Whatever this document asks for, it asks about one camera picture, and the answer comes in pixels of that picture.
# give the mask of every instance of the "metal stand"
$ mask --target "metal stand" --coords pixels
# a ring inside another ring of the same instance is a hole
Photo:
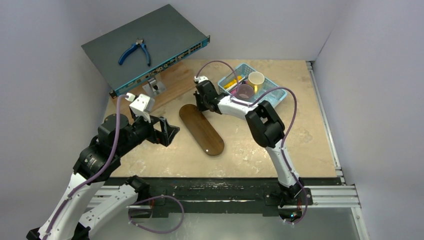
[[[143,86],[143,89],[146,92],[146,94],[151,98],[167,90],[165,85],[162,83],[161,77],[159,74],[150,78],[149,80],[147,80],[147,82],[148,84],[145,84]]]

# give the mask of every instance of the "pink cup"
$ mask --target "pink cup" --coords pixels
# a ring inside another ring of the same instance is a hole
[[[253,87],[247,84],[239,85],[237,91],[235,92],[236,98],[246,102],[252,100],[253,95],[255,95],[255,90],[253,89]]]

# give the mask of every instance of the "wire cutters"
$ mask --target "wire cutters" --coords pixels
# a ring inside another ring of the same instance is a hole
[[[132,54],[135,50],[137,50],[137,48],[139,48],[139,47],[141,47],[141,49],[143,49],[143,52],[146,54],[146,57],[147,57],[147,66],[149,66],[150,67],[150,54],[149,54],[149,52],[147,51],[147,46],[146,46],[146,44],[144,43],[144,39],[137,39],[137,41],[135,41],[135,43],[133,43],[132,45],[131,45],[131,47],[130,48],[128,48],[123,54],[122,54],[122,56],[120,56],[120,58],[119,58],[119,61],[118,61],[118,63],[119,63],[119,65],[122,65],[123,63],[124,63],[124,61],[125,61],[125,59],[130,55],[130,54]]]

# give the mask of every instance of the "yellow mug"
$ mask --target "yellow mug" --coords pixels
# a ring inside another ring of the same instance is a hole
[[[255,94],[262,89],[264,83],[265,76],[262,73],[258,71],[253,71],[249,74],[247,84],[249,84],[253,88]]]

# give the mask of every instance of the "gray metal panel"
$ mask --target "gray metal panel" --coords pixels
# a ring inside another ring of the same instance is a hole
[[[141,49],[119,65],[119,58],[137,38],[144,39],[150,53],[151,67],[147,66],[146,56]],[[115,90],[205,38],[168,4],[82,45],[82,48]]]
[[[137,219],[154,230],[169,230],[177,225],[180,213],[169,218]],[[355,220],[350,208],[308,209],[302,222],[284,225],[279,217],[261,214],[202,214],[184,215],[184,222],[169,234],[155,234],[128,224],[124,210],[106,223],[93,240],[359,240]]]

